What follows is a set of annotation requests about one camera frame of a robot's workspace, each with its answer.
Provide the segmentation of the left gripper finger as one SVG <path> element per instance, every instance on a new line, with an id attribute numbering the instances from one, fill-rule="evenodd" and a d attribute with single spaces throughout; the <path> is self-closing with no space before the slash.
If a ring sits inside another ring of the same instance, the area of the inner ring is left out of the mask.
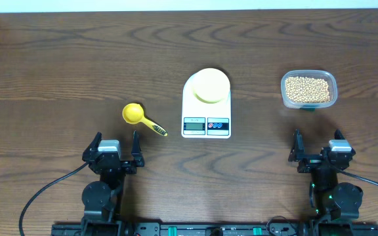
<path id="1" fill-rule="evenodd" d="M 95 159 L 99 156 L 98 147 L 102 141 L 102 133 L 97 132 L 93 141 L 88 145 L 85 151 L 82 154 L 82 160 L 84 162 L 94 162 Z"/>
<path id="2" fill-rule="evenodd" d="M 136 130 L 133 132 L 133 146 L 131 150 L 131 155 L 133 157 L 133 160 L 131 163 L 133 168 L 139 168 L 139 167 L 145 166 L 144 157 L 143 157 L 142 150 L 139 144 L 139 134 Z"/>

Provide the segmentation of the yellow measuring scoop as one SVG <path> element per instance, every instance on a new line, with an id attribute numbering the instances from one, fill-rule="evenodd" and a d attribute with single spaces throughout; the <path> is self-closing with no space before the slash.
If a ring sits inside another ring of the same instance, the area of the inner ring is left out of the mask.
<path id="1" fill-rule="evenodd" d="M 139 123 L 145 124 L 151 130 L 156 132 L 161 136 L 167 136 L 168 132 L 159 124 L 153 122 L 152 120 L 148 119 L 144 114 L 144 109 L 140 104 L 137 103 L 130 103 L 127 104 L 122 111 L 122 116 L 124 120 L 131 124 L 136 125 Z"/>

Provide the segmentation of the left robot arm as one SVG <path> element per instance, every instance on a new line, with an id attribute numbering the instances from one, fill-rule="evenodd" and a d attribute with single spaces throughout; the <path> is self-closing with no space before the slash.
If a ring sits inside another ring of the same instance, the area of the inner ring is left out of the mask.
<path id="1" fill-rule="evenodd" d="M 84 216 L 82 235 L 134 235 L 135 225 L 121 219 L 120 210 L 125 177 L 136 174 L 145 164 L 138 132 L 133 132 L 132 159 L 121 160 L 117 140 L 104 140 L 97 133 L 83 152 L 82 160 L 100 179 L 88 184 L 81 195 Z"/>

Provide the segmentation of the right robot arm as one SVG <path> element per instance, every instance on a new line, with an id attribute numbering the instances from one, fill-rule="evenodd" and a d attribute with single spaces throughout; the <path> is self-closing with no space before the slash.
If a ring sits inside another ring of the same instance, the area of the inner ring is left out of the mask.
<path id="1" fill-rule="evenodd" d="M 336 130 L 334 139 L 319 154 L 307 154 L 299 130 L 293 134 L 288 161 L 298 164 L 297 172 L 311 175 L 309 201 L 316 216 L 298 226 L 298 235 L 353 235 L 352 221 L 359 218 L 363 191 L 348 182 L 339 182 L 338 173 L 349 167 L 356 154 Z"/>

